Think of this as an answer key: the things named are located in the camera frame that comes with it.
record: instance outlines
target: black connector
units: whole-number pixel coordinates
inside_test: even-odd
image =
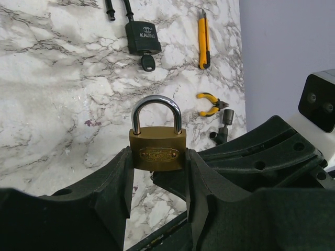
[[[224,127],[219,128],[219,132],[211,132],[209,138],[213,140],[216,145],[224,144],[228,141],[228,126],[232,125],[232,120],[234,118],[234,110],[225,109],[222,118],[222,124]]]
[[[115,10],[113,9],[113,5],[111,4],[111,0],[105,0],[106,3],[106,14],[108,15],[109,21],[115,21]]]
[[[124,0],[125,6],[126,6],[126,11],[127,14],[126,16],[128,17],[129,22],[134,21],[134,13],[131,11],[131,6],[129,0]]]

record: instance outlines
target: brass padlock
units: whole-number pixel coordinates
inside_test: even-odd
[[[140,127],[141,109],[151,103],[166,105],[173,112],[174,127]],[[178,105],[161,95],[150,95],[138,101],[131,113],[129,131],[134,167],[147,171],[182,169],[185,163],[186,130]]]

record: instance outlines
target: yellow pliers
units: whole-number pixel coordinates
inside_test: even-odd
[[[202,117],[210,117],[213,116],[216,112],[220,111],[221,109],[225,109],[229,106],[226,102],[221,101],[220,99],[214,97],[210,93],[199,93],[197,94],[197,98],[207,98],[214,106],[209,111],[201,111],[199,113]]]

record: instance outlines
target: white wall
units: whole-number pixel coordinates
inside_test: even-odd
[[[306,77],[335,68],[335,0],[240,0],[248,131],[298,112]]]

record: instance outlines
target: padlock shackle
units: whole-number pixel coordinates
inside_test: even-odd
[[[179,106],[170,98],[167,98],[162,95],[150,95],[147,97],[142,98],[138,101],[131,112],[131,122],[132,122],[132,129],[135,135],[141,133],[141,126],[140,126],[140,111],[142,108],[151,103],[159,103],[163,104],[172,111],[173,118],[174,118],[174,133],[181,134],[182,133],[182,113],[180,112]]]

